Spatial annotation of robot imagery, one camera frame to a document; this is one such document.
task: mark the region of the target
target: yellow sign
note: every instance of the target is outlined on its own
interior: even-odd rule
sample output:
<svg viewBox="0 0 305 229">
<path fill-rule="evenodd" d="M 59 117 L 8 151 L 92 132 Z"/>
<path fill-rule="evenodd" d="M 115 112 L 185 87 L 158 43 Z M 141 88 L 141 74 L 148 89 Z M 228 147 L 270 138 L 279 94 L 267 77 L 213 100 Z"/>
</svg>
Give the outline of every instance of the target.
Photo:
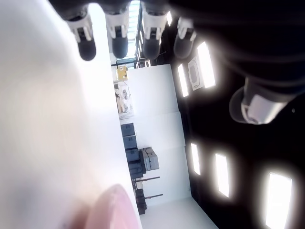
<svg viewBox="0 0 305 229">
<path fill-rule="evenodd" d="M 128 80 L 126 71 L 127 71 L 126 66 L 119 66 L 118 68 L 119 81 Z"/>
</svg>

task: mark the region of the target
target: ceiling light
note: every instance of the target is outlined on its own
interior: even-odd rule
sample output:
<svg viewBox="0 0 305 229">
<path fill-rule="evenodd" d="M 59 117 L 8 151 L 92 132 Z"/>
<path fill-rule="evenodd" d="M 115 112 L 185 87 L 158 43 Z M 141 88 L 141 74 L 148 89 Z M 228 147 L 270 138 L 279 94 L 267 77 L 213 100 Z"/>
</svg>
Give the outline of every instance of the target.
<svg viewBox="0 0 305 229">
<path fill-rule="evenodd" d="M 198 55 L 204 86 L 215 86 L 215 78 L 208 47 L 205 42 L 198 46 Z"/>
<path fill-rule="evenodd" d="M 229 197 L 229 177 L 228 177 L 227 158 L 220 154 L 215 154 L 215 156 L 216 156 L 218 189 L 226 197 Z"/>
<path fill-rule="evenodd" d="M 191 143 L 194 171 L 200 175 L 200 164 L 198 156 L 198 148 L 196 144 Z"/>
<path fill-rule="evenodd" d="M 143 32 L 145 32 L 143 19 L 142 19 L 142 26 L 143 26 Z"/>
<path fill-rule="evenodd" d="M 184 75 L 184 70 L 183 70 L 183 65 L 180 64 L 178 67 L 178 74 L 179 74 L 179 79 L 180 79 L 180 84 L 181 84 L 181 89 L 182 89 L 182 95 L 183 97 L 186 97 L 189 95 L 187 85 L 186 85 L 186 79 Z"/>
<path fill-rule="evenodd" d="M 142 52 L 142 48 L 141 48 L 141 43 L 140 43 L 140 41 L 139 41 L 139 48 L 140 48 L 140 51 Z"/>
<path fill-rule="evenodd" d="M 267 193 L 266 225 L 284 229 L 289 210 L 292 179 L 270 173 Z"/>
<path fill-rule="evenodd" d="M 140 32 L 141 43 L 143 43 L 142 32 Z"/>
<path fill-rule="evenodd" d="M 168 13 L 167 13 L 167 15 L 166 15 L 166 18 L 167 18 L 168 26 L 170 26 L 171 23 L 172 23 L 172 21 L 173 21 L 171 12 L 168 11 Z"/>
</svg>

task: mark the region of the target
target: white panel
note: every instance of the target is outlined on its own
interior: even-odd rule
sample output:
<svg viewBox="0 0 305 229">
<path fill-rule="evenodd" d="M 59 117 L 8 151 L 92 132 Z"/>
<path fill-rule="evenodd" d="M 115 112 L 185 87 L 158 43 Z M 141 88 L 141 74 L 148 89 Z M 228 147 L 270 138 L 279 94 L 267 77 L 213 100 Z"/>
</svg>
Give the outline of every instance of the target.
<svg viewBox="0 0 305 229">
<path fill-rule="evenodd" d="M 178 111 L 171 66 L 158 65 L 127 72 L 137 116 L 152 116 Z"/>
<path fill-rule="evenodd" d="M 121 120 L 134 123 L 138 148 L 169 149 L 185 146 L 180 112 Z"/>
<path fill-rule="evenodd" d="M 193 198 L 149 206 L 143 229 L 218 229 Z"/>
<path fill-rule="evenodd" d="M 206 88 L 215 86 L 215 78 L 214 78 L 212 62 L 209 54 L 209 49 L 206 43 L 203 42 L 202 44 L 200 44 L 197 50 L 198 50 L 200 69 L 203 76 L 204 86 Z"/>
<path fill-rule="evenodd" d="M 105 16 L 98 5 L 89 8 L 97 47 L 90 62 L 48 1 L 10 0 L 1 11 L 0 228 L 81 225 L 116 183 L 137 212 Z"/>
<path fill-rule="evenodd" d="M 215 157 L 218 189 L 226 197 L 229 197 L 229 176 L 227 158 L 220 154 L 215 154 Z"/>
<path fill-rule="evenodd" d="M 289 211 L 292 179 L 270 173 L 267 193 L 266 225 L 284 229 Z"/>
<path fill-rule="evenodd" d="M 163 194 L 161 197 L 147 199 L 147 206 L 158 205 L 191 196 L 190 179 L 186 163 L 185 148 L 171 148 L 158 150 L 158 170 L 151 170 L 144 174 L 144 178 L 157 177 L 159 179 L 143 182 L 145 196 Z"/>
</svg>

